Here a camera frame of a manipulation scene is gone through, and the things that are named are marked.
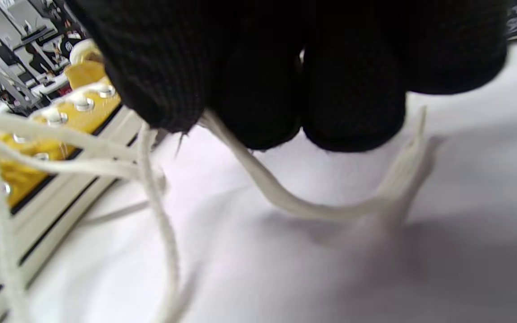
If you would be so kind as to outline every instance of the white surface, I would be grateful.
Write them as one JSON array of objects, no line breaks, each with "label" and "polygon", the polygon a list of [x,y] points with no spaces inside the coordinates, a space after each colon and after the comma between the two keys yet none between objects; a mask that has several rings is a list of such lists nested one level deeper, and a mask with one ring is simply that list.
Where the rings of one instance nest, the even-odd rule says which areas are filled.
[{"label": "white surface", "polygon": [[55,83],[45,86],[43,85],[43,81],[41,81],[41,84],[38,86],[35,86],[31,89],[31,92],[35,96],[46,96],[49,93],[55,92],[62,88],[63,86],[69,84],[69,80],[67,79],[67,76],[65,73],[61,73],[58,76],[55,76],[54,78],[49,78],[49,80],[55,81]]},{"label": "white surface", "polygon": [[[183,281],[206,263],[188,323],[517,322],[517,46],[491,85],[429,104],[436,164],[399,235],[372,221],[293,219],[260,196],[207,131],[154,153],[168,174]],[[371,194],[404,141],[324,153],[304,135],[258,154],[295,194],[327,204]],[[119,184],[87,221],[145,197]],[[31,289],[41,323],[146,323],[164,290],[149,210],[81,223]]]}]

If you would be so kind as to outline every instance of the sneaker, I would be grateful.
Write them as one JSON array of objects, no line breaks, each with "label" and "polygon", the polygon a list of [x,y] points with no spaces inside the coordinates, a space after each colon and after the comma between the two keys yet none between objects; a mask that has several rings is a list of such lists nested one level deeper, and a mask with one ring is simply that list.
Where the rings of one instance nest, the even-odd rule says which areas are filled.
[{"label": "sneaker", "polygon": [[[65,71],[73,92],[29,118],[50,127],[68,127],[131,146],[141,119],[121,104],[103,64],[82,61]],[[0,143],[40,160],[113,158],[102,151],[78,149],[54,139],[0,133]],[[22,280],[29,284],[49,256],[92,203],[113,183],[113,177],[50,174],[0,158],[0,175],[11,209],[10,221]],[[0,318],[6,311],[1,293]]]}]

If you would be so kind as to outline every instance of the metal eyelet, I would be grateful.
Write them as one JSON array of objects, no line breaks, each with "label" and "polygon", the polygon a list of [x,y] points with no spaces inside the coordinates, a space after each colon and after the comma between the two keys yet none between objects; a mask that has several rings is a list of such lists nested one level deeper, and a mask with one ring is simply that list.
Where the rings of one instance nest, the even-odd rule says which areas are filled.
[{"label": "metal eyelet", "polygon": [[90,98],[85,98],[85,104],[80,104],[80,102],[75,103],[75,108],[79,112],[86,112],[92,110],[95,107],[95,101]]},{"label": "metal eyelet", "polygon": [[24,143],[26,143],[26,142],[27,142],[27,138],[25,138],[25,137],[20,137],[20,136],[18,136],[18,135],[16,135],[16,134],[13,134],[13,140],[14,140],[16,143],[18,143],[18,144],[24,144]]},{"label": "metal eyelet", "polygon": [[49,160],[48,153],[36,153],[35,155],[33,155],[33,157],[35,157],[36,159],[39,159],[39,160]]},{"label": "metal eyelet", "polygon": [[115,87],[113,87],[112,85],[108,85],[106,88],[101,88],[97,92],[99,92],[99,96],[103,99],[111,98],[117,93]]},{"label": "metal eyelet", "polygon": [[58,119],[47,119],[47,124],[50,126],[50,127],[59,127],[61,125],[64,125],[65,123],[67,123],[67,120],[68,120],[68,116],[66,113],[64,112],[61,112],[59,114],[59,118]]},{"label": "metal eyelet", "polygon": [[6,196],[9,196],[11,194],[11,186],[7,182],[4,182],[4,190]]}]

